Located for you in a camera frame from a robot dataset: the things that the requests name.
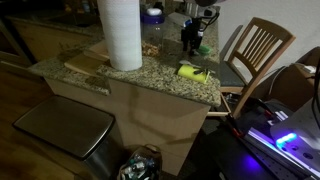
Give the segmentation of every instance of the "paper towel roll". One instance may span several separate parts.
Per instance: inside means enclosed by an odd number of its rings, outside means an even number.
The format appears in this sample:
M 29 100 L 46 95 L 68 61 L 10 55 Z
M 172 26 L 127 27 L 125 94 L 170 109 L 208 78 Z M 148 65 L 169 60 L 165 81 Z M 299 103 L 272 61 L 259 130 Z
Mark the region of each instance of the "paper towel roll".
M 98 0 L 111 66 L 131 71 L 142 66 L 139 0 Z

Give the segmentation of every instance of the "wooden cabinet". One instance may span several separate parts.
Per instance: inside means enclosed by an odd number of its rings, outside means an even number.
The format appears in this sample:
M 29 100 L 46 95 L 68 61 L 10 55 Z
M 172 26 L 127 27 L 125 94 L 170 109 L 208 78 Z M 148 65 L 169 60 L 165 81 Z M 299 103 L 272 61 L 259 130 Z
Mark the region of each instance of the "wooden cabinet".
M 13 21 L 12 24 L 37 61 L 55 57 L 60 52 L 90 39 L 87 35 L 24 22 Z

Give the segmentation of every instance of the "floor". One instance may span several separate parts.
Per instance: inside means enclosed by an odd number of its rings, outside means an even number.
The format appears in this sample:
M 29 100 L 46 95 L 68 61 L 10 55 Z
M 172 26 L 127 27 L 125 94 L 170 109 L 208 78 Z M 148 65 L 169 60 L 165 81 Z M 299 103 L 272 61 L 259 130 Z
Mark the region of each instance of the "floor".
M 73 174 L 29 148 L 12 123 L 52 96 L 48 85 L 0 70 L 0 179 L 72 180 Z
M 44 80 L 30 80 L 0 69 L 0 179 L 73 180 L 74 175 L 41 156 L 42 152 L 26 143 L 12 123 L 53 93 Z M 205 121 L 200 135 L 214 131 L 219 123 Z M 178 177 L 162 173 L 163 180 L 220 179 L 216 167 L 205 162 L 206 156 L 191 149 Z

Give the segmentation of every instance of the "wooden chair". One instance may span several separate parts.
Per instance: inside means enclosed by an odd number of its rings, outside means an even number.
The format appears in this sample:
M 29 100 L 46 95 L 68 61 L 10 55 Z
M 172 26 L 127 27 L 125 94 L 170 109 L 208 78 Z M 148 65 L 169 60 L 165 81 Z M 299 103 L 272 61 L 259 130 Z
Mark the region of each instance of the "wooden chair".
M 234 109 L 230 110 L 223 96 L 228 112 L 209 112 L 208 116 L 230 115 L 237 118 L 246 100 L 258 85 L 272 64 L 293 42 L 295 36 L 283 27 L 257 17 L 252 18 L 235 44 L 227 61 L 220 61 L 220 82 L 222 93 L 241 94 Z M 243 64 L 251 74 L 249 81 L 234 64 Z

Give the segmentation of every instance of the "granite countertop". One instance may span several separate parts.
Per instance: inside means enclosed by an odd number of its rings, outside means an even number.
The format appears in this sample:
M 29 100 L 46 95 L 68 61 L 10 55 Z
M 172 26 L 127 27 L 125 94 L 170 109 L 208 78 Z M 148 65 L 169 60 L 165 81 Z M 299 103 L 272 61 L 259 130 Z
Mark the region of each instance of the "granite countertop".
M 57 57 L 31 66 L 29 68 L 30 72 L 104 95 L 110 94 L 110 87 L 108 87 L 106 79 L 111 78 L 210 106 L 217 107 L 220 105 L 220 81 L 217 76 L 219 74 L 217 24 L 211 25 L 204 33 L 202 45 L 212 48 L 209 56 L 190 58 L 185 55 L 182 52 L 182 44 L 180 42 L 180 27 L 173 23 L 166 23 L 165 48 L 160 57 L 143 57 L 143 66 L 130 72 L 121 72 L 107 65 L 102 65 L 97 70 L 99 77 L 91 77 L 69 70 L 63 63 L 82 53 L 85 48 L 101 41 L 103 39 L 102 27 L 97 24 L 83 28 L 48 21 L 48 18 L 58 17 L 63 14 L 64 12 L 52 10 L 7 16 L 11 20 L 92 36 L 92 40 L 87 44 L 79 45 L 72 50 L 61 53 Z M 182 59 L 187 59 L 196 65 L 208 67 L 215 71 L 216 74 L 211 73 L 207 84 L 201 84 L 178 76 L 177 71 L 181 66 L 179 61 Z
M 143 65 L 138 70 L 123 72 L 110 66 L 102 65 L 97 70 L 97 73 L 106 79 L 111 78 L 131 83 L 214 107 L 220 106 L 217 24 L 209 26 L 204 32 L 202 45 L 212 48 L 210 55 L 192 58 L 182 51 L 180 27 L 173 23 L 167 23 L 166 26 L 165 49 L 161 56 L 143 57 Z M 216 74 L 211 73 L 206 84 L 181 77 L 177 75 L 177 71 L 181 66 L 179 61 L 182 59 L 187 59 L 195 65 L 207 67 L 215 71 Z
M 86 46 L 65 51 L 57 57 L 41 61 L 31 67 L 33 74 L 58 80 L 73 86 L 84 88 L 103 95 L 110 95 L 110 87 L 102 77 L 92 77 L 72 71 L 64 66 L 64 62 L 82 53 Z

